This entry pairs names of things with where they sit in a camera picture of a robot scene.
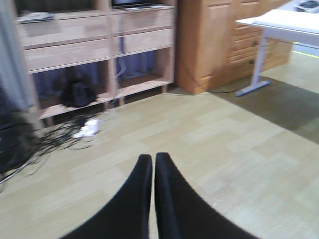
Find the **curtain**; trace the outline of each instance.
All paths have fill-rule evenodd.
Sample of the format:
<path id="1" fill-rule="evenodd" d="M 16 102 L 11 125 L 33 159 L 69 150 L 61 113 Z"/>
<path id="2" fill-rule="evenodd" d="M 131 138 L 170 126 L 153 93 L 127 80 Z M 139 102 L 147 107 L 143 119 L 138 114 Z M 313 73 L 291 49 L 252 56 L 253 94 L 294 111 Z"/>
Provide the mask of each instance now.
<path id="1" fill-rule="evenodd" d="M 15 17 L 10 11 L 11 0 L 0 0 L 0 87 L 6 94 L 11 110 L 33 106 L 23 54 L 15 30 Z"/>

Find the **wooden shelf unit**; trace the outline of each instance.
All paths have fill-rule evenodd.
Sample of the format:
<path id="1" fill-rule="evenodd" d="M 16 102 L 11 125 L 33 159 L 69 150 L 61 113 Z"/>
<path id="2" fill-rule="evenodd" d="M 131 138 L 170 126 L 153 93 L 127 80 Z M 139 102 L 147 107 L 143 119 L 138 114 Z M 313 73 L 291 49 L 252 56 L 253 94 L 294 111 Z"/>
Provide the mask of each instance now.
<path id="1" fill-rule="evenodd" d="M 38 115 L 47 122 L 78 108 L 67 108 L 58 102 L 43 107 L 35 90 L 34 73 L 99 62 L 99 68 L 106 69 L 100 79 L 106 87 L 90 105 L 107 105 L 117 98 L 123 103 L 125 96 L 155 87 L 162 87 L 165 92 L 173 82 L 177 0 L 155 0 L 154 3 L 165 5 L 134 11 L 114 9 L 111 0 L 92 2 L 93 9 L 57 12 L 53 21 L 16 22 Z M 155 51 L 154 72 L 126 79 L 122 82 L 125 86 L 117 89 L 116 59 L 148 51 Z"/>

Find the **laptop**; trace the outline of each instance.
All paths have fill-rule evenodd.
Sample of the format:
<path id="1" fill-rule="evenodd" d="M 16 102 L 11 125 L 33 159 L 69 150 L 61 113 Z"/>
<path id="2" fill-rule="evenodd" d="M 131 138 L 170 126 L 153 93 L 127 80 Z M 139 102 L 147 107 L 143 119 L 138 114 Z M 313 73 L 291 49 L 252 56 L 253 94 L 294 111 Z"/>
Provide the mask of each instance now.
<path id="1" fill-rule="evenodd" d="M 160 8 L 163 6 L 164 4 L 155 4 L 141 0 L 112 0 L 112 7 L 123 10 L 151 9 Z"/>

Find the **desk leg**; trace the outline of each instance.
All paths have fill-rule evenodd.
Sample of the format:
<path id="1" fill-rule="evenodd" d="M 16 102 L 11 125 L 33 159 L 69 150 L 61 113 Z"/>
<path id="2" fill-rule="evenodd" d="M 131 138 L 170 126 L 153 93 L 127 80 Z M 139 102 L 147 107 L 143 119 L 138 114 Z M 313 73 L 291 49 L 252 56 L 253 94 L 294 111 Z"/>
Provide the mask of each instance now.
<path id="1" fill-rule="evenodd" d="M 266 47 L 267 47 L 266 44 L 267 44 L 267 37 L 266 37 L 265 32 L 264 32 L 263 38 L 261 41 L 261 45 L 259 47 L 257 61 L 256 61 L 256 65 L 254 68 L 254 74 L 253 74 L 251 84 L 250 84 L 250 86 L 247 86 L 241 90 L 236 91 L 236 96 L 242 96 L 244 94 L 247 94 L 249 92 L 252 92 L 256 89 L 259 89 L 263 86 L 270 84 L 270 81 L 259 81 L 259 73 L 261 72 L 262 67 L 263 67 L 263 61 L 264 61 L 265 51 L 266 51 Z"/>

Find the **white desk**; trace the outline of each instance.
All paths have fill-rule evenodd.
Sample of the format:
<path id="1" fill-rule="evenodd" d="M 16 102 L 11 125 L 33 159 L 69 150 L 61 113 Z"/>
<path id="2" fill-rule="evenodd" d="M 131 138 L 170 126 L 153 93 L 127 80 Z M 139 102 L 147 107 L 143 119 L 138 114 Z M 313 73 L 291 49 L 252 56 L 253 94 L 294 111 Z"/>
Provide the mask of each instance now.
<path id="1" fill-rule="evenodd" d="M 279 9 L 293 10 L 294 9 L 293 6 L 296 2 L 298 2 L 298 1 L 297 0 L 291 1 L 288 4 L 283 5 Z M 251 91 L 254 91 L 256 89 L 259 89 L 263 86 L 270 84 L 270 81 L 260 81 L 259 80 L 259 73 L 262 70 L 268 37 L 279 38 L 279 39 L 284 39 L 284 40 L 288 40 L 288 41 L 298 41 L 298 42 L 303 42 L 303 43 L 310 44 L 310 45 L 319 46 L 319 34 L 311 33 L 311 32 L 305 31 L 305 30 L 298 31 L 298 30 L 288 29 L 287 27 L 283 28 L 283 27 L 269 26 L 266 24 L 254 23 L 257 20 L 262 21 L 262 16 L 247 18 L 247 19 L 237 21 L 238 23 L 243 24 L 243 25 L 263 28 L 263 36 L 262 36 L 262 41 L 261 41 L 259 51 L 258 51 L 258 56 L 257 56 L 255 68 L 254 68 L 254 73 L 253 73 L 251 85 L 247 86 L 241 90 L 238 90 L 236 92 L 236 96 L 242 96 L 244 94 L 247 94 Z"/>

